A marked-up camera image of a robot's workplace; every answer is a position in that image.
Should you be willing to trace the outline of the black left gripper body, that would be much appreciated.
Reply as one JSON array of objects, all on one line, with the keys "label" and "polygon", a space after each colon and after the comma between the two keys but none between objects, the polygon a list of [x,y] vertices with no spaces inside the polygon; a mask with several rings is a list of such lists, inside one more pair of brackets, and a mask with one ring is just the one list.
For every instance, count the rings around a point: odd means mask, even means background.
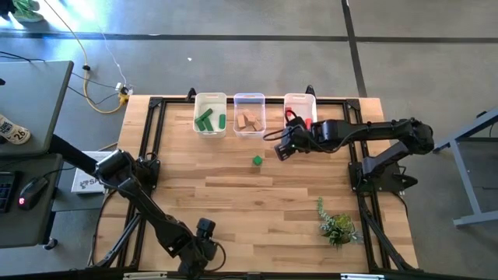
[{"label": "black left gripper body", "polygon": [[204,273],[205,267],[212,261],[218,245],[212,240],[200,240],[195,237],[180,253],[178,272],[186,277],[198,277]]}]

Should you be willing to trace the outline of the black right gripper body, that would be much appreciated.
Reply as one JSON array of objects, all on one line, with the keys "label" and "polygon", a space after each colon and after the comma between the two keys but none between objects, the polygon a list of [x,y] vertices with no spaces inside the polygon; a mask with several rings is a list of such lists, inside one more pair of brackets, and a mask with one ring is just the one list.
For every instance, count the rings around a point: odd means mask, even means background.
[{"label": "black right gripper body", "polygon": [[282,133],[282,152],[320,152],[320,122],[307,123],[303,118],[294,118],[285,124]]}]

